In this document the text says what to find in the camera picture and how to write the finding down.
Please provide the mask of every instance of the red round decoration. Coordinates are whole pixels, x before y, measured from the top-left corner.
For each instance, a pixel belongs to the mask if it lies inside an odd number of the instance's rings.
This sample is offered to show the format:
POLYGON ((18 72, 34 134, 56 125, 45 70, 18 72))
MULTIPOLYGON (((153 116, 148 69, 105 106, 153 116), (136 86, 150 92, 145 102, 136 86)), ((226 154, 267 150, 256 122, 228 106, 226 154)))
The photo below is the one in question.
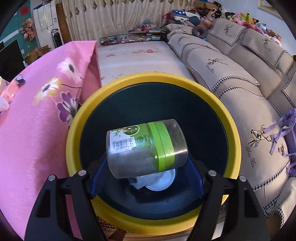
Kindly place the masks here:
POLYGON ((28 6, 24 6, 20 9, 20 14, 23 16, 23 15, 26 15, 27 13, 29 12, 29 7, 28 6))

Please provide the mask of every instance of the barcode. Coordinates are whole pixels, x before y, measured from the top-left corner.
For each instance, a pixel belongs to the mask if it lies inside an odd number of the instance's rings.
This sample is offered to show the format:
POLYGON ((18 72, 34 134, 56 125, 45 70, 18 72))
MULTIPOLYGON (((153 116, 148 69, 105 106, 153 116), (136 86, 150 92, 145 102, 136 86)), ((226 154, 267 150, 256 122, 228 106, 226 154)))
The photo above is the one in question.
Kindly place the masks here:
POLYGON ((136 147, 136 142, 134 137, 113 141, 113 150, 119 150, 119 149, 129 148, 129 147, 136 147))

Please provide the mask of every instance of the picture frame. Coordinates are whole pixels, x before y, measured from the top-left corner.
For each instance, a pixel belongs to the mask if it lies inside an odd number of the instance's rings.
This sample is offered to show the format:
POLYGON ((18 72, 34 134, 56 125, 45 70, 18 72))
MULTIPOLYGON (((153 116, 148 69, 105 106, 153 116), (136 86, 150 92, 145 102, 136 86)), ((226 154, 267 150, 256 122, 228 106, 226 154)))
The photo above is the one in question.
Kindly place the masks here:
POLYGON ((282 17, 277 12, 277 10, 272 5, 270 5, 266 0, 258 0, 258 8, 282 19, 282 17))

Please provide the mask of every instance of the black screen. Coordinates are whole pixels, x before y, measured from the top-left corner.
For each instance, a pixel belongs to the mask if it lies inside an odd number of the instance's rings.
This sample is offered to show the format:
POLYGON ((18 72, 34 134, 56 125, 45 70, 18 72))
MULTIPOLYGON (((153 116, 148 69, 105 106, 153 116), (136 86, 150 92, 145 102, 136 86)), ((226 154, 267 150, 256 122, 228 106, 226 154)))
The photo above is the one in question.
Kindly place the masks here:
POLYGON ((4 43, 3 43, 3 42, 0 43, 0 51, 1 51, 2 49, 4 49, 4 43))
POLYGON ((0 51, 0 76, 11 82, 24 68, 24 58, 17 40, 0 51))

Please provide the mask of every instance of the beige curtain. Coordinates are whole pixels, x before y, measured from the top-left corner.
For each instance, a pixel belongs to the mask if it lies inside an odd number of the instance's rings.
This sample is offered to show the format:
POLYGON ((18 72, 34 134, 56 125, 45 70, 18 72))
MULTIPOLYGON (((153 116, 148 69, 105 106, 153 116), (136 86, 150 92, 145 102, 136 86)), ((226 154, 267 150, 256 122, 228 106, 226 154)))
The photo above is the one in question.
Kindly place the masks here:
POLYGON ((165 23, 163 15, 186 9, 189 0, 62 0, 72 40, 97 40, 133 30, 146 19, 165 23))

